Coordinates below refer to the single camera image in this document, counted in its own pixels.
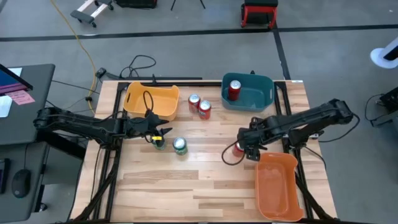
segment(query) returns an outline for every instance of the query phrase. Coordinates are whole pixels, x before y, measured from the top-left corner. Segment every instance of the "yellow cable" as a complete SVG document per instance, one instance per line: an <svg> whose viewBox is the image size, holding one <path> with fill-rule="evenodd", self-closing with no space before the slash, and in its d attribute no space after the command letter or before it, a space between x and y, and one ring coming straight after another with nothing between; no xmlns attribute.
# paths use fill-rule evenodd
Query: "yellow cable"
<svg viewBox="0 0 398 224"><path fill-rule="evenodd" d="M62 12L59 10L59 8L57 7L57 5L54 3L54 0L50 0L50 1L51 1L51 4L54 6L54 8L55 8L55 9L58 11L58 13L62 16L63 20L67 23L69 29L73 32L73 35L75 35L75 38L76 38L77 42L79 43L81 49L83 49L84 52L86 52L87 57L88 57L88 59L90 60L91 65L93 66L93 75L94 75L94 77L93 77L93 83L91 84L90 92L89 92L89 94L88 94L88 96L91 96L91 95L93 94L93 88L94 88L94 84L95 84L95 80L96 80L96 76L95 76L96 69L95 69L95 65L94 65L93 59L91 58L90 54L87 52L87 50L86 50L86 49L83 47L83 45L81 44L80 39L79 39L79 37L77 36L76 32L73 30L72 26L69 24L68 19L62 14ZM87 103L88 103L88 107L90 108L91 112L93 112L93 114L95 114L95 112L94 112L94 110L93 110L93 107L91 106L91 102L90 102L90 101L87 101Z"/></svg>

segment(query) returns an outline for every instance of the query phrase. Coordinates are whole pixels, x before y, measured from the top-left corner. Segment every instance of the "desk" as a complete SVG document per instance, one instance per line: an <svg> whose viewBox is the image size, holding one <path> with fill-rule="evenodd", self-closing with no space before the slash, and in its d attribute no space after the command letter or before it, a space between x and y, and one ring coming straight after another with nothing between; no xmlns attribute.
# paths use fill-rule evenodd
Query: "desk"
<svg viewBox="0 0 398 224"><path fill-rule="evenodd" d="M292 112L309 109L304 84L286 81L285 85ZM96 110L97 118L112 114L117 87L117 81L103 83ZM165 151L157 151L143 139L123 141L111 222L266 222L255 205L255 162L245 159L238 166L227 166L221 161L221 152L236 140L238 128L248 126L251 117L276 114L275 105L262 113L231 111L223 108L218 86L179 88L177 117L163 125L173 127L165 136L168 142ZM211 102L210 120L202 121L189 112L187 100L192 93ZM173 151L172 140L178 136L187 140L188 154L185 156L178 156ZM308 146L320 153L317 141L310 140ZM267 147L271 152L283 152L280 141ZM97 143L91 141L71 218L79 215L90 201L97 152ZM103 154L100 154L98 164L102 164ZM335 207L322 162L303 149L302 163L309 191L325 211L335 217ZM101 166L98 166L95 189L100 179L100 170ZM100 218L104 217L107 199L105 194ZM303 208L299 191L298 201Z"/></svg>
<svg viewBox="0 0 398 224"><path fill-rule="evenodd" d="M75 157L84 157L85 149L81 146L56 134L38 132L33 125L37 111L45 106L54 70L55 65L52 64L22 66L21 77L33 86L29 93L35 102L20 106L12 102L9 116L0 118L0 157L11 160L6 191L0 194L0 223L23 221L32 212L39 211L44 191L43 167L47 161L49 144ZM24 198L15 198L11 183L14 174L24 168L25 148L26 168L32 174L30 191Z"/></svg>

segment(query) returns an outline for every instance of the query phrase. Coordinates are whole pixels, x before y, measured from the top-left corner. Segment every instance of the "computer monitor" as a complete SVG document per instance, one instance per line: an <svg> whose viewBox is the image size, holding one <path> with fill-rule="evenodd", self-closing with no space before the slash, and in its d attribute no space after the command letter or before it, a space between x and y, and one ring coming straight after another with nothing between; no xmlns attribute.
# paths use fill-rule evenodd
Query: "computer monitor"
<svg viewBox="0 0 398 224"><path fill-rule="evenodd" d="M0 64L0 96L19 90L33 90L33 86Z"/></svg>

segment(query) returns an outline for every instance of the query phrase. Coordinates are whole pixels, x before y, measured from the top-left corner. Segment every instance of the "black floor stripe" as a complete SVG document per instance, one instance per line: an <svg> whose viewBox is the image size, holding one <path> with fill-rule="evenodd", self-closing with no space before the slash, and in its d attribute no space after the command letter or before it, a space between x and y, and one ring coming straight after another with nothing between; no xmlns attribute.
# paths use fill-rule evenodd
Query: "black floor stripe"
<svg viewBox="0 0 398 224"><path fill-rule="evenodd" d="M314 32L314 31L336 31L336 30L377 30L398 29L398 24L370 25L370 26L333 26L333 27L292 27L279 28L279 32ZM191 30L191 31L166 31L166 32L139 32L122 34L97 34L79 35L82 40L88 39L112 39L129 37L168 37L180 35L210 35L210 34L255 34L269 32L269 29L217 29L217 30ZM23 42L44 40L74 40L74 35L54 35L38 37L0 37L0 42Z"/></svg>
<svg viewBox="0 0 398 224"><path fill-rule="evenodd" d="M79 39L112 39L128 37L169 37L180 35L210 35L210 34L255 34L269 32L269 29L219 29L219 30L192 30L192 31L170 31L170 32L141 32L124 34L98 34L79 35ZM75 40L74 35L42 36L42 37L0 37L0 42L23 42L43 40Z"/></svg>
<svg viewBox="0 0 398 224"><path fill-rule="evenodd" d="M367 25L367 26L332 26L332 27L292 27L292 28L279 28L279 32L314 32L314 31L374 30L374 29L398 29L398 24Z"/></svg>
<svg viewBox="0 0 398 224"><path fill-rule="evenodd" d="M272 32L274 33L276 49L278 51L280 66L282 67L283 75L286 80L290 80L291 77L290 77L290 73L289 73L289 68L287 67L286 56L285 56L284 48L282 46L282 40L280 39L279 29L277 27L277 24L275 24L275 28L272 30Z"/></svg>

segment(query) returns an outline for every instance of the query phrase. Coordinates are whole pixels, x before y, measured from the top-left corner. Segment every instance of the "floor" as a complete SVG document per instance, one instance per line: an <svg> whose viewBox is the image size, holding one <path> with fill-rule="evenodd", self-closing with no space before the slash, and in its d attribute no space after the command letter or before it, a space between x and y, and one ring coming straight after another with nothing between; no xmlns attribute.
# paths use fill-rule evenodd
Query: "floor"
<svg viewBox="0 0 398 224"><path fill-rule="evenodd" d="M332 98L345 100L361 123L342 140L321 145L337 214L347 221L395 223L398 133L391 124L372 128L364 119L364 106L371 95L385 93L398 83L397 69L379 68L369 59L372 49L398 36L398 1L280 0L278 32L250 26L246 33L239 24L243 0L203 1L206 9L199 0L178 0L173 11L172 0L160 0L153 10L115 6L114 11L98 16L96 29L69 16L82 0L56 3L77 34L83 35L83 45L97 69L104 67L119 74L135 55L146 54L157 64L142 70L142 76L220 79L228 72L255 70L275 80L303 80L312 106ZM90 62L49 0L2 0L0 21L3 65L53 63L54 80L90 87ZM278 37L282 45L275 41ZM151 62L142 59L136 63ZM52 83L48 100L66 108L86 94ZM82 100L69 110L87 109ZM370 116L383 112L379 106L369 107ZM322 139L339 136L348 128L328 128ZM62 176L63 183L45 189L47 211L20 223L67 219L80 163L57 151L50 152L49 161L63 171L51 178Z"/></svg>

